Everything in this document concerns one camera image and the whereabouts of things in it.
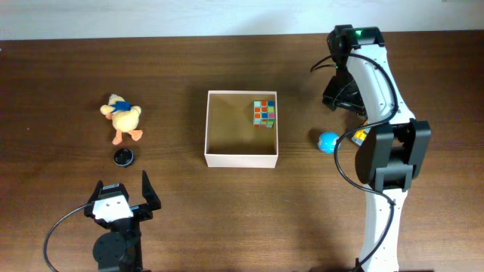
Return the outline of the multicoloured puzzle cube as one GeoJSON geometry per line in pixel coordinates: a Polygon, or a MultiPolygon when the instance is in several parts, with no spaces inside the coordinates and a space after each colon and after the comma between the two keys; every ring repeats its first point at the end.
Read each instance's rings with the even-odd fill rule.
{"type": "Polygon", "coordinates": [[[273,128],[275,117],[275,102],[273,100],[256,100],[253,103],[254,127],[273,128]]]}

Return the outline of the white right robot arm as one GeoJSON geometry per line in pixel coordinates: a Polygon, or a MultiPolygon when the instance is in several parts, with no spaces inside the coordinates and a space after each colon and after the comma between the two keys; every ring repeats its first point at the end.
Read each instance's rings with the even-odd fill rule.
{"type": "Polygon", "coordinates": [[[336,74],[323,93],[331,110],[343,108],[364,116],[366,125],[341,135],[336,145],[357,132],[367,136],[355,155],[357,181],[365,192],[365,238],[355,271],[397,271],[402,207],[419,175],[431,128],[419,121],[399,93],[387,60],[381,31],[338,25],[327,36],[336,74]]]}

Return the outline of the blue number ten ball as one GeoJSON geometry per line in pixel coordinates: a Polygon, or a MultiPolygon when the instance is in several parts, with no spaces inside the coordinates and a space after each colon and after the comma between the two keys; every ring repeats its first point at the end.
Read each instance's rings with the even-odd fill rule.
{"type": "Polygon", "coordinates": [[[323,153],[332,154],[335,151],[337,140],[339,135],[334,132],[323,132],[318,138],[318,149],[323,153]]]}

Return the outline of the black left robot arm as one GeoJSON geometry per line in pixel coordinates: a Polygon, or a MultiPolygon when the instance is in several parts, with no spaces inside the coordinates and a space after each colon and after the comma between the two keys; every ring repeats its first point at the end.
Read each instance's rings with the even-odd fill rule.
{"type": "Polygon", "coordinates": [[[93,258],[99,272],[141,272],[143,258],[140,223],[153,218],[161,201],[151,186],[147,172],[142,172],[142,196],[145,203],[130,206],[124,184],[96,184],[84,208],[84,215],[107,232],[93,245],[93,258]]]}

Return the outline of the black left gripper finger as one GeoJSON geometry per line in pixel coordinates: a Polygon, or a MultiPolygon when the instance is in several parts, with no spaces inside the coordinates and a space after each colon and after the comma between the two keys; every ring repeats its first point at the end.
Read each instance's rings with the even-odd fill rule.
{"type": "Polygon", "coordinates": [[[145,198],[151,210],[161,209],[161,201],[150,183],[145,170],[142,171],[142,196],[145,198]]]}
{"type": "Polygon", "coordinates": [[[103,186],[104,186],[104,184],[103,184],[102,181],[97,182],[95,189],[94,189],[94,192],[92,193],[92,195],[88,199],[88,202],[87,202],[88,204],[93,204],[95,201],[99,200],[101,192],[103,190],[103,186]]]}

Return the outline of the yellow grey toy dump truck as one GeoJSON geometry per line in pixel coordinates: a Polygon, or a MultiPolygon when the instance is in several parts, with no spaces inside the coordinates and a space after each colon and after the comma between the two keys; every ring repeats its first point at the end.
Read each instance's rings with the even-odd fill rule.
{"type": "Polygon", "coordinates": [[[352,141],[357,144],[358,146],[361,146],[363,142],[365,141],[365,138],[368,136],[370,129],[369,128],[364,128],[356,131],[352,135],[352,141]]]}

